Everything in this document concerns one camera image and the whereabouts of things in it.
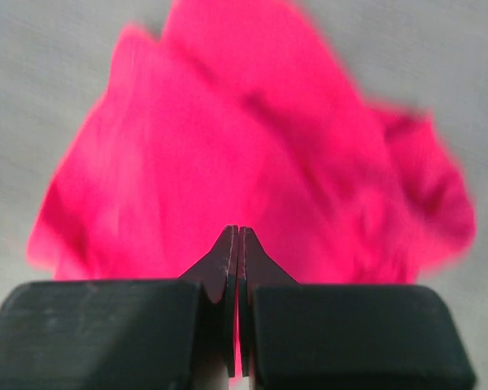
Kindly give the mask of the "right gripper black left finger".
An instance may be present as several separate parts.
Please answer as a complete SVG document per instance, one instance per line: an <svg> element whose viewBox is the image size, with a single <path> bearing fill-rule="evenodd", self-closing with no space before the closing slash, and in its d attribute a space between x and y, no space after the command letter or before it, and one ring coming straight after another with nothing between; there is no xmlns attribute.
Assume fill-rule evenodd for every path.
<svg viewBox="0 0 488 390"><path fill-rule="evenodd" d="M238 229L175 279L39 281L0 307L0 389L219 389L235 374Z"/></svg>

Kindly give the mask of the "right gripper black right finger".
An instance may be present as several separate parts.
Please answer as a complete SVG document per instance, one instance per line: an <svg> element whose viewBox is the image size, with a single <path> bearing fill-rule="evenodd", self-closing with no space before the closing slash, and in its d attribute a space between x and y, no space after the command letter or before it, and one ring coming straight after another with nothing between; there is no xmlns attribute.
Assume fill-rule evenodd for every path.
<svg viewBox="0 0 488 390"><path fill-rule="evenodd" d="M242 375L254 389L473 389L451 312L407 284L301 284L248 227L237 256Z"/></svg>

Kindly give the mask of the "pink red t-shirt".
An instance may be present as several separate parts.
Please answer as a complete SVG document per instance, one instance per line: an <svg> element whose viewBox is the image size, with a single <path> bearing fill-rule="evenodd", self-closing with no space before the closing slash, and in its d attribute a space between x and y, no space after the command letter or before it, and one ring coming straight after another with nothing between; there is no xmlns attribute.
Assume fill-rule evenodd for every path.
<svg viewBox="0 0 488 390"><path fill-rule="evenodd" d="M175 279L228 226L301 284L416 285L473 204L432 119L362 96L284 1L176 1L128 26L28 240L54 282Z"/></svg>

